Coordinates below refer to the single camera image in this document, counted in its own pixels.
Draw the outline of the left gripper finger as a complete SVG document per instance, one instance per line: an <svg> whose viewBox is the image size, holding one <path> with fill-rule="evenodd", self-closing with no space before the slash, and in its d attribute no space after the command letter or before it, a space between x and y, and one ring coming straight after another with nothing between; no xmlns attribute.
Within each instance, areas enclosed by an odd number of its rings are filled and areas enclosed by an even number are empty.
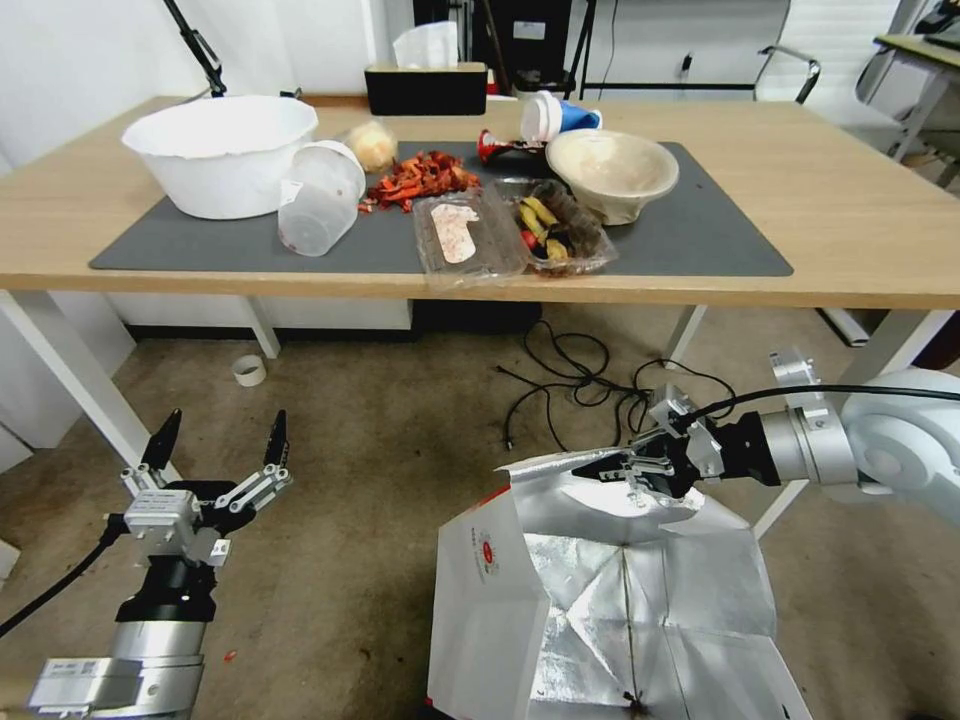
<svg viewBox="0 0 960 720"><path fill-rule="evenodd" d="M293 480L287 468L289 441L287 411L277 412L264 452L262 467L223 495L223 508L232 514L259 512L273 502Z"/></svg>
<svg viewBox="0 0 960 720"><path fill-rule="evenodd" d="M130 495L139 495L143 491L162 490L171 482L171 476L167 470L181 422L182 410L175 408L148 439L140 462L121 472L120 480Z"/></svg>

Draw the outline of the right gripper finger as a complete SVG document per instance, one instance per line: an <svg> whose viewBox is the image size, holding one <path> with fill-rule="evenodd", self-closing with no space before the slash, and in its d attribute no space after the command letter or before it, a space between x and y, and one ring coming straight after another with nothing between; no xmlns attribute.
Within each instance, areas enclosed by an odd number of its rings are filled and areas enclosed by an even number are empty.
<svg viewBox="0 0 960 720"><path fill-rule="evenodd" d="M626 445L604 448L602 457L592 463L599 469L616 469L626 464L639 469L668 468L666 433L644 433Z"/></svg>
<svg viewBox="0 0 960 720"><path fill-rule="evenodd" d="M620 484L632 495L672 496L672 463L667 458L603 458L572 473L601 483Z"/></svg>

